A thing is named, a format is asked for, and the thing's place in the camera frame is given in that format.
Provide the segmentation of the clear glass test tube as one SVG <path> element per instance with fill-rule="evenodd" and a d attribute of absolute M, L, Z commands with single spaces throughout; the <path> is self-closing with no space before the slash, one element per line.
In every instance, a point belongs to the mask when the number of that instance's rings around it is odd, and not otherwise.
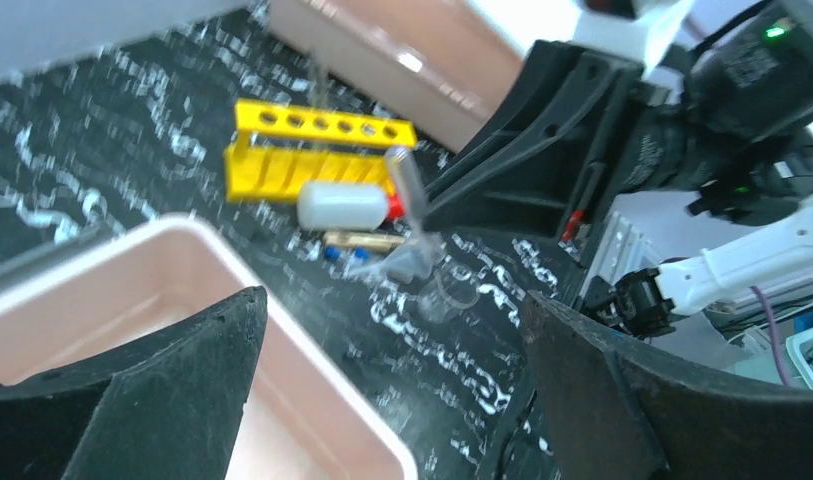
<path fill-rule="evenodd" d="M 385 163 L 404 210 L 404 218 L 414 232 L 423 231 L 428 198 L 412 151 L 393 146 L 385 153 Z"/>

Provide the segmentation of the white plastic bottle red cap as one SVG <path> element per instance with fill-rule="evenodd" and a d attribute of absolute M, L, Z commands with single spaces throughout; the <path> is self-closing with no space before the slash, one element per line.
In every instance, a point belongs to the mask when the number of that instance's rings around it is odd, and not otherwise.
<path fill-rule="evenodd" d="M 308 182 L 296 202 L 301 229 L 373 231 L 404 215 L 397 194 L 371 184 Z"/>

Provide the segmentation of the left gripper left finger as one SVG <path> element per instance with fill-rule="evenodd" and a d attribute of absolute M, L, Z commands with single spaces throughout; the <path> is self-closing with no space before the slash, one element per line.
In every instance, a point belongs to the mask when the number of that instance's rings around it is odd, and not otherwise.
<path fill-rule="evenodd" d="M 101 354 L 0 383 L 0 479 L 222 479 L 267 325 L 245 288 Z"/>

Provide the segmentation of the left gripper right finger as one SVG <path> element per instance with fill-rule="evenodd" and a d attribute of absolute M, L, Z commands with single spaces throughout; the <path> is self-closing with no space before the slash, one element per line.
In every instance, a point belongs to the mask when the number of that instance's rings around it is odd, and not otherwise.
<path fill-rule="evenodd" d="M 813 479 L 813 391 L 699 365 L 530 292 L 521 331 L 566 479 Z"/>

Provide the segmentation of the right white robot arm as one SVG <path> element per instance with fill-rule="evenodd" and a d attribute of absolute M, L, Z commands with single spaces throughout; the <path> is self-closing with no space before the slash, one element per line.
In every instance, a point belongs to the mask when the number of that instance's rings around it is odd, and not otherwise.
<path fill-rule="evenodd" d="M 615 197 L 694 191 L 751 233 L 604 287 L 585 313 L 665 333 L 813 265 L 813 1 L 760 1 L 693 48 L 688 1 L 478 1 L 525 50 L 505 99 L 428 189 L 425 224 L 567 240 Z"/>

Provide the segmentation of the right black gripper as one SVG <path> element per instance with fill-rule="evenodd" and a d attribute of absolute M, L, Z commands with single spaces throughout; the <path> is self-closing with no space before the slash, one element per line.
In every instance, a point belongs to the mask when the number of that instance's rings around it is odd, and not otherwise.
<path fill-rule="evenodd" d="M 694 191 L 691 215 L 750 226 L 796 211 L 796 181 L 774 167 L 796 157 L 794 42 L 731 40 L 685 75 L 675 105 L 631 94 L 643 71 L 611 54 L 535 42 L 500 106 L 428 185 L 425 228 L 557 239 L 604 178 L 606 204 Z"/>

